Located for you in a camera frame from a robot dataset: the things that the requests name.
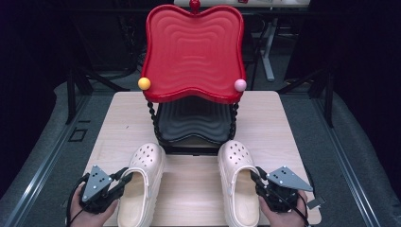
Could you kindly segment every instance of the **cable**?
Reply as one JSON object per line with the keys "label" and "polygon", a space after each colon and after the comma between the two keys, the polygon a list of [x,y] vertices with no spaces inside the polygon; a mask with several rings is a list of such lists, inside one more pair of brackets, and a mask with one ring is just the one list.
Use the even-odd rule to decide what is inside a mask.
{"label": "cable", "polygon": [[306,202],[304,201],[304,198],[298,194],[298,196],[300,196],[304,202],[305,205],[305,215],[298,210],[298,208],[294,207],[292,204],[290,204],[288,201],[286,201],[285,199],[283,199],[278,193],[276,193],[273,190],[269,190],[274,196],[276,196],[278,199],[280,199],[281,201],[283,201],[287,206],[289,206],[289,208],[291,208],[291,210],[295,211],[305,222],[305,226],[310,226],[309,221],[307,220],[307,206],[306,206]]}
{"label": "cable", "polygon": [[69,196],[68,202],[67,202],[67,208],[66,208],[66,221],[65,221],[65,224],[66,224],[67,227],[70,227],[71,226],[71,222],[77,217],[77,215],[75,215],[73,220],[71,220],[71,202],[72,202],[72,200],[74,198],[74,194],[75,194],[77,188],[79,187],[79,185],[81,183],[88,181],[89,175],[90,175],[89,173],[86,173],[81,178],[79,178],[79,180],[76,182],[76,184],[74,185],[73,190],[70,193],[70,196]]}
{"label": "cable", "polygon": [[307,179],[310,182],[310,186],[313,188],[313,195],[316,197],[316,188],[315,188],[315,183],[313,182],[312,175],[310,174],[309,168],[307,168],[305,165],[304,165],[304,169],[306,172]]}

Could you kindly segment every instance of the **black chair seat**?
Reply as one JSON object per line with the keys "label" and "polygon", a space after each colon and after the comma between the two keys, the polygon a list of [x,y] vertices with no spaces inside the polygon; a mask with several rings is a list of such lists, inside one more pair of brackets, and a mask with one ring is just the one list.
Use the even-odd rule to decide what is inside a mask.
{"label": "black chair seat", "polygon": [[233,105],[187,96],[160,103],[157,110],[158,139],[173,146],[189,137],[199,137],[217,147],[230,139]]}

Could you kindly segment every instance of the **wooden table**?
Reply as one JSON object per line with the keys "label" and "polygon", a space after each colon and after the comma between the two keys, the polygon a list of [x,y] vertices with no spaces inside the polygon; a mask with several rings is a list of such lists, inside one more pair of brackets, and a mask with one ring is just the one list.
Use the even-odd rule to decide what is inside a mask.
{"label": "wooden table", "polygon": [[[308,182],[280,97],[275,92],[246,91],[239,102],[235,140],[267,172],[288,166]],[[156,142],[147,102],[141,92],[116,93],[85,172],[99,165],[106,173],[127,166],[132,153]],[[306,193],[309,200],[313,194]],[[116,212],[105,226],[116,226]],[[261,214],[260,225],[269,224]],[[318,208],[309,222],[321,221]],[[152,226],[225,226],[217,156],[167,155]]]}

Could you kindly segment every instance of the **yellow ball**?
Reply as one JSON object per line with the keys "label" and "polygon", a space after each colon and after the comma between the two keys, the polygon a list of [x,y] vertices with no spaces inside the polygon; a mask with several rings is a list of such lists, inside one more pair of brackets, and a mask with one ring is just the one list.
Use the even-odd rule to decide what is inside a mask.
{"label": "yellow ball", "polygon": [[138,86],[141,90],[145,91],[150,87],[150,80],[147,78],[140,78],[138,80]]}

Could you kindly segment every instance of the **wavy red backrest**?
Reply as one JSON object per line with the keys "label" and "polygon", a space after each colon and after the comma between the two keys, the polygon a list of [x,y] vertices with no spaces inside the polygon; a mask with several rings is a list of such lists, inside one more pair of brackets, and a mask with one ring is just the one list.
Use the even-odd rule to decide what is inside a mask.
{"label": "wavy red backrest", "polygon": [[151,102],[185,96],[232,104],[242,92],[237,79],[246,79],[241,44],[243,20],[229,6],[192,13],[162,5],[148,15],[148,50],[141,78],[151,86],[144,95]]}

